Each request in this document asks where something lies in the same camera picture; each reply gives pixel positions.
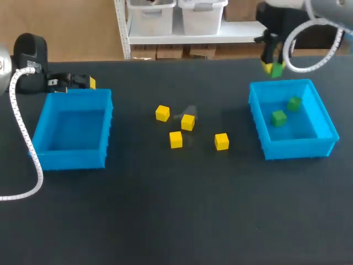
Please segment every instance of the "wooden wall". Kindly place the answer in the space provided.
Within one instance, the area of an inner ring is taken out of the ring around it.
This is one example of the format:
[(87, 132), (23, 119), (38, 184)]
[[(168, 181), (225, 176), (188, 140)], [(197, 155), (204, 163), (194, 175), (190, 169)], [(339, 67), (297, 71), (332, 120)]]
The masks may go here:
[(25, 32), (46, 39), (49, 61), (124, 59), (113, 0), (0, 0), (0, 43), (12, 51)]

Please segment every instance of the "white shelf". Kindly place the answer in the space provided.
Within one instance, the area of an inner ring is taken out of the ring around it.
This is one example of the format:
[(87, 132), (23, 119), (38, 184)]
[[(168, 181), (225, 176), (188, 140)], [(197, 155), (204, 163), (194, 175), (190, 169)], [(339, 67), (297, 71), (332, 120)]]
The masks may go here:
[(173, 33), (168, 36), (141, 36), (131, 20), (130, 44), (207, 44), (207, 43), (252, 43), (254, 38), (262, 36), (266, 27), (259, 22), (222, 21), (217, 35), (186, 36), (181, 14), (174, 12)]

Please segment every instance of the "cardboard box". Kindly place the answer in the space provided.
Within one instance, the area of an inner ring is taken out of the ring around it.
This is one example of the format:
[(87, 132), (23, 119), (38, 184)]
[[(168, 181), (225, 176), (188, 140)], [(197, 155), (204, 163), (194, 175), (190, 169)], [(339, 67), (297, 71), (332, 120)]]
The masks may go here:
[(259, 59), (263, 53), (265, 45), (262, 43), (234, 43), (234, 44), (219, 44), (215, 59)]
[(190, 57), (195, 59), (213, 59), (216, 46), (212, 44), (195, 44), (191, 46)]
[(264, 0), (228, 0), (224, 17), (228, 22), (256, 21), (256, 7)]
[(183, 57), (182, 45), (158, 45), (157, 59), (181, 59)]
[(131, 59), (141, 61), (155, 61), (157, 47), (155, 45), (134, 45), (131, 48)]

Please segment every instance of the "green cube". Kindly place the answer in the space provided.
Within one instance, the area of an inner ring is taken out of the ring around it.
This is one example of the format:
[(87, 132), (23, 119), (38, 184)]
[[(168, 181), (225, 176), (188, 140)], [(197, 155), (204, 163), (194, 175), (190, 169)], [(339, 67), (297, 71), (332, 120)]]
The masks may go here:
[(292, 97), (288, 104), (287, 104), (287, 109), (292, 111), (292, 112), (297, 112), (302, 104), (302, 99), (298, 97)]
[(271, 123), (274, 127), (281, 127), (286, 124), (286, 121), (287, 115), (283, 112), (283, 110), (272, 112)]
[(283, 73), (283, 65), (278, 62), (274, 62), (272, 71), (271, 71), (271, 77), (272, 78), (279, 78), (282, 76)]

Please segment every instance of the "yellow cube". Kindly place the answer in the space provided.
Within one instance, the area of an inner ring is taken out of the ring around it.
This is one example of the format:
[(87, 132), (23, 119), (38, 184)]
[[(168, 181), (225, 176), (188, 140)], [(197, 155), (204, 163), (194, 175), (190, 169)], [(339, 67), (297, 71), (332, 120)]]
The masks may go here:
[(183, 146), (183, 137), (181, 136), (181, 131), (175, 131), (169, 133), (170, 146), (172, 149), (181, 148)]
[(181, 119), (181, 128), (186, 131), (192, 131), (195, 125), (195, 116), (184, 114)]
[(156, 110), (156, 119), (166, 122), (169, 116), (170, 116), (169, 107), (159, 105), (159, 107)]
[(89, 77), (89, 88), (95, 89), (95, 80), (91, 76)]
[(215, 145), (217, 151), (227, 150), (229, 148), (229, 139), (227, 134), (216, 134)]

